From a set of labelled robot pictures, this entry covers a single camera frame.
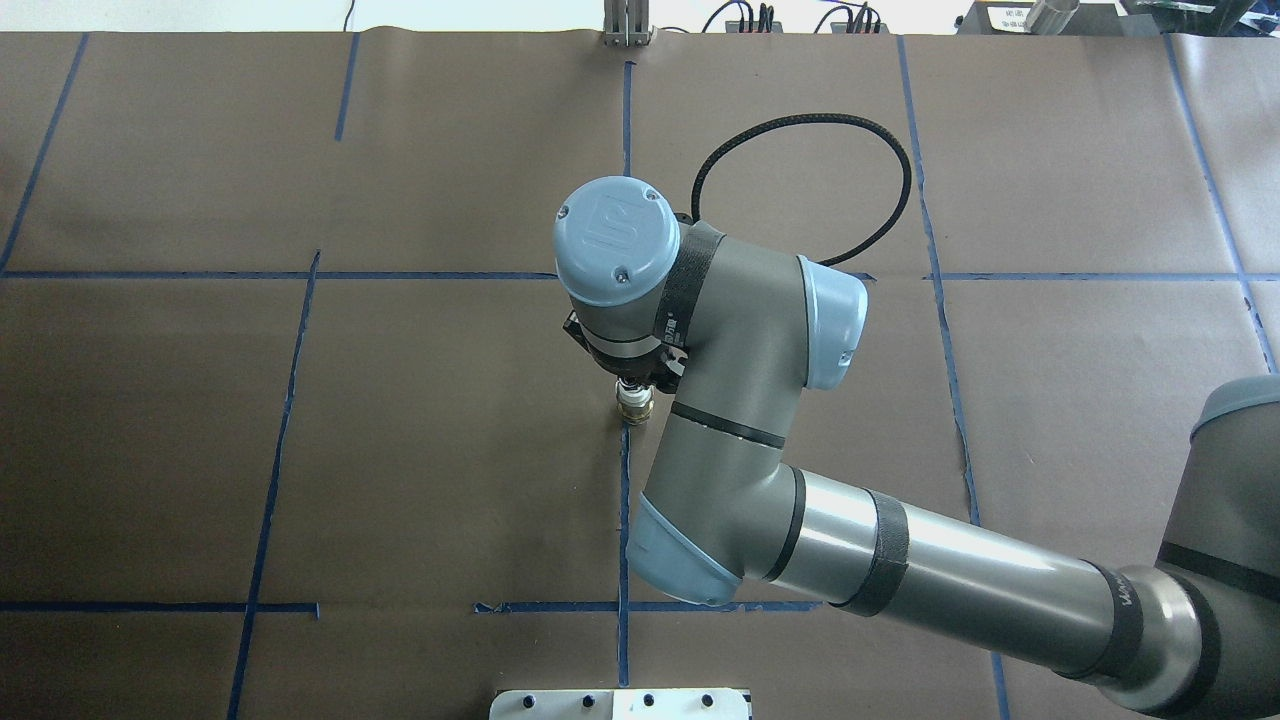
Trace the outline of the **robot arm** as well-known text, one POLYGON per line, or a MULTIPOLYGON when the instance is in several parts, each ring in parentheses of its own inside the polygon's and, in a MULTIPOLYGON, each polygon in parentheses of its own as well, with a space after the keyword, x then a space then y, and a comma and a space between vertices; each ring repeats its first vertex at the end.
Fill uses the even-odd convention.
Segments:
POLYGON ((803 400, 840 386, 867 322, 861 278, 732 238, 648 183, 591 181, 559 208, 564 328, 620 391, 672 397, 635 507, 630 568, 671 598, 744 582, 886 618, 1097 687, 1161 719, 1277 714, 1277 375, 1228 382, 1189 433, 1155 560, 1116 569, 797 464, 803 400))

